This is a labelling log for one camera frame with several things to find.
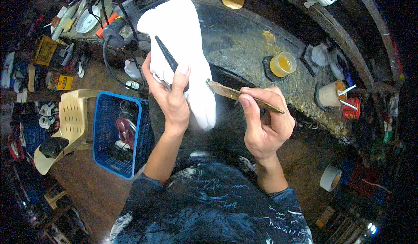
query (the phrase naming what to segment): beige plastic chair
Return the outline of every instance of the beige plastic chair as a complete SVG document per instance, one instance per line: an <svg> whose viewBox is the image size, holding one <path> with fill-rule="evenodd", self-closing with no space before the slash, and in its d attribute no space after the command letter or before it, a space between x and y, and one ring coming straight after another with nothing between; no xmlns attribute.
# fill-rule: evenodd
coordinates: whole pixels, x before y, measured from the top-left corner
<svg viewBox="0 0 418 244"><path fill-rule="evenodd" d="M92 149L92 144L86 141L87 99L97 97L98 90L75 90L61 95L59 103L60 127L52 137L62 137L69 140L68 145L56 158L46 157L39 148L34 154L35 167L39 173L45 175L51 166L66 154L76 150Z"/></svg>

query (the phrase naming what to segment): fingernail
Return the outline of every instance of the fingernail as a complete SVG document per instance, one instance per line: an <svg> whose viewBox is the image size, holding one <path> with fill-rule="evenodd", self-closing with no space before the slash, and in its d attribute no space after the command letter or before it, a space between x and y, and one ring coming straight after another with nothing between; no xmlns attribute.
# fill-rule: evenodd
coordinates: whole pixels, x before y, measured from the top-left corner
<svg viewBox="0 0 418 244"><path fill-rule="evenodd" d="M177 70L180 71L181 74L187 75L189 73L189 65L188 64L180 64L177 67Z"/></svg>
<svg viewBox="0 0 418 244"><path fill-rule="evenodd" d="M241 103L241 105L243 106L243 108L247 108L249 106L249 101L245 98L240 98L239 102Z"/></svg>

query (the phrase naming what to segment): dirty floor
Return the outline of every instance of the dirty floor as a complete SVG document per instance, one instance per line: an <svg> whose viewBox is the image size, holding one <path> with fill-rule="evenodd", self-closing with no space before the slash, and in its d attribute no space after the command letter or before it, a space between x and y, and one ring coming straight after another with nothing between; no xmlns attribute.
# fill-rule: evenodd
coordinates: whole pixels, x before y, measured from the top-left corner
<svg viewBox="0 0 418 244"><path fill-rule="evenodd" d="M128 76L121 70L113 71L121 81L126 82ZM89 64L82 79L78 76L74 78L72 90L76 89L146 96L146 93L138 94L122 87L99 61ZM93 114L91 108L90 123ZM319 185L322 172L329 163L337 161L343 154L344 149L329 134L305 128L296 129L292 138L278 150L286 179L296 191L308 224L316 220L333 196ZM51 171L83 216L91 233L91 242L109 243L110 229L125 203L132 180L124 180L97 166L92 152L88 150L64 157Z"/></svg>

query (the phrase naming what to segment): white shoe part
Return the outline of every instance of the white shoe part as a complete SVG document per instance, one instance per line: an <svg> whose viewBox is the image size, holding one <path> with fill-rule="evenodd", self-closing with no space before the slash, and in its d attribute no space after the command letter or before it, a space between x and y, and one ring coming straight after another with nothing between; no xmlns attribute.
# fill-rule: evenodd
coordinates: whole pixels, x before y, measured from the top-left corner
<svg viewBox="0 0 418 244"><path fill-rule="evenodd" d="M166 88L166 83L173 83L174 72L155 40L156 35L179 65L190 66L189 90L184 97L199 126L204 130L213 128L216 102L213 92L206 85L207 79L212 80L212 74L203 55L199 18L193 2L170 0L146 11L138 21L138 31L150 35L150 70Z"/></svg>

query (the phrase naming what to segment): right hand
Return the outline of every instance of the right hand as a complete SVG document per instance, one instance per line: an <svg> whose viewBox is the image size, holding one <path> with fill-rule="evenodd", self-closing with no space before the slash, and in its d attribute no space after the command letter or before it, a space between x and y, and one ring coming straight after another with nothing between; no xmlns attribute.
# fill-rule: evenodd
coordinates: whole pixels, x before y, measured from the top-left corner
<svg viewBox="0 0 418 244"><path fill-rule="evenodd" d="M239 102L243 106L247 131L245 146L257 161L277 158L276 151L290 138L295 127L295 120L290 115L285 98L278 87L241 88ZM254 98L265 101L282 111L284 114L268 111L260 118L260 108Z"/></svg>
<svg viewBox="0 0 418 244"><path fill-rule="evenodd" d="M154 79L150 71L151 53L142 64L142 71L153 94L165 116L165 131L171 135L183 135L189 126L190 109L183 95L189 81L190 66L179 65L174 73L173 88L166 91L164 86Z"/></svg>

